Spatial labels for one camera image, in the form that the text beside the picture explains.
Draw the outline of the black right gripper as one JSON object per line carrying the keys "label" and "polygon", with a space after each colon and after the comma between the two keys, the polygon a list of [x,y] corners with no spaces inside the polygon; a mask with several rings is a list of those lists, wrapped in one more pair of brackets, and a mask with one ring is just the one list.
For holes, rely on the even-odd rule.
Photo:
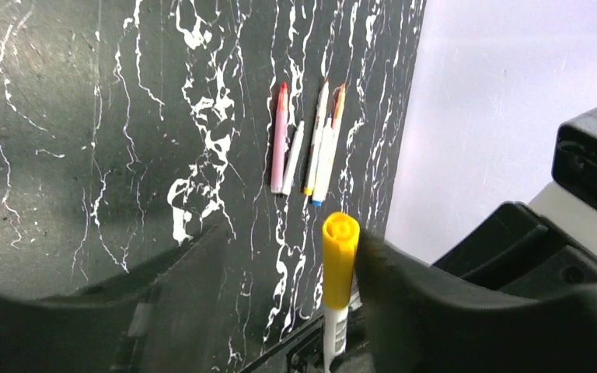
{"label": "black right gripper", "polygon": [[434,265],[483,288],[597,284],[597,255],[519,202],[501,204]]}

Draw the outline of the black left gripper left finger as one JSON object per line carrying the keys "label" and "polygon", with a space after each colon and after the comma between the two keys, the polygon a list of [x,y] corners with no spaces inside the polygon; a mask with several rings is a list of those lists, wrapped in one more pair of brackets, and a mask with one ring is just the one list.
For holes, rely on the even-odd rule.
{"label": "black left gripper left finger", "polygon": [[0,372],[203,371],[228,243],[228,226],[216,224],[71,295],[0,295]]}

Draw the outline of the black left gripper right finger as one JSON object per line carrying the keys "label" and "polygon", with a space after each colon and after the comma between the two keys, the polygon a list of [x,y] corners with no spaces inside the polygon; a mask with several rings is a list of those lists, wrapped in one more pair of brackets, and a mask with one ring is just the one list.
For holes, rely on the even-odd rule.
{"label": "black left gripper right finger", "polygon": [[491,291],[361,232],[355,272],[377,372],[597,372],[597,284]]}

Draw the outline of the yellow capped marker pen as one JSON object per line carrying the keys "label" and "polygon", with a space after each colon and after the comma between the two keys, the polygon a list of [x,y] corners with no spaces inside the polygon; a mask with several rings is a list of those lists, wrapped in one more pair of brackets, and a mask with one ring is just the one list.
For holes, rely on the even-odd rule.
{"label": "yellow capped marker pen", "polygon": [[323,366],[340,356],[347,345],[347,317],[358,249],[360,226],[343,212],[332,213],[323,223]]}

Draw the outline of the brown capped yellow-end marker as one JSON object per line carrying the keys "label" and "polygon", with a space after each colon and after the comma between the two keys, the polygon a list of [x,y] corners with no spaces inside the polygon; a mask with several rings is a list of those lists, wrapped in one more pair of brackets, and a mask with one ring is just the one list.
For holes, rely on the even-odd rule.
{"label": "brown capped yellow-end marker", "polygon": [[322,138],[323,124],[326,116],[326,108],[328,95],[330,91],[329,79],[326,78],[323,87],[319,92],[319,97],[316,106],[316,115],[314,120],[314,126],[312,131],[312,140],[309,150],[309,164],[307,169],[307,176],[305,178],[304,194],[306,196],[312,196],[314,186],[316,183],[316,173],[318,165],[318,153]]}

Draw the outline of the light blue capped marker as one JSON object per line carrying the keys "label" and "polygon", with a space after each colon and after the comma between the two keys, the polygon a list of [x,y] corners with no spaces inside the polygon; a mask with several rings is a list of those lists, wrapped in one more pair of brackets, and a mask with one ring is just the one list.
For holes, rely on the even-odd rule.
{"label": "light blue capped marker", "polygon": [[316,183],[312,194],[312,204],[320,206],[326,196],[327,173],[332,152],[333,129],[332,116],[329,114],[323,128],[321,148],[319,150],[319,163],[317,166]]}

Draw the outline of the pink translucent pen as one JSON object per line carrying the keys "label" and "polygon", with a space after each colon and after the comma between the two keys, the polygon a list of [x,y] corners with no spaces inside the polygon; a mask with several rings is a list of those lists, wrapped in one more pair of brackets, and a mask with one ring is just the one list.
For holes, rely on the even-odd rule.
{"label": "pink translucent pen", "polygon": [[288,126],[288,84],[283,82],[278,94],[274,122],[274,144],[271,170],[271,192],[281,192],[285,171],[285,141]]}

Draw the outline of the dark blue capped marker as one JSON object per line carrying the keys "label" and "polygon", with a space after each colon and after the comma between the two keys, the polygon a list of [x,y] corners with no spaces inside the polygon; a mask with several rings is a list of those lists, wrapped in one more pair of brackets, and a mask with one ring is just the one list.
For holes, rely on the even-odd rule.
{"label": "dark blue capped marker", "polygon": [[288,153],[287,163],[285,165],[284,179],[281,187],[281,194],[288,196],[292,190],[295,170],[298,165],[300,148],[305,134],[305,121],[301,120],[295,130],[291,147]]}

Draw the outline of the orange red pen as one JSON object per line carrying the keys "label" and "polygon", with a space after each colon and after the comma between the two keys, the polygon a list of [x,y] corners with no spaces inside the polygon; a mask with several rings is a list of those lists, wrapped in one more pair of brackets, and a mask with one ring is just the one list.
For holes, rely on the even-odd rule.
{"label": "orange red pen", "polygon": [[332,142],[331,142],[331,151],[330,151],[330,159],[329,159],[329,166],[330,169],[333,169],[333,162],[336,155],[337,150],[337,142],[340,133],[340,127],[342,122],[342,116],[344,112],[344,106],[346,101],[346,91],[347,85],[345,83],[342,84],[338,91],[338,97],[336,102],[336,107],[333,114],[333,121],[332,121]]}

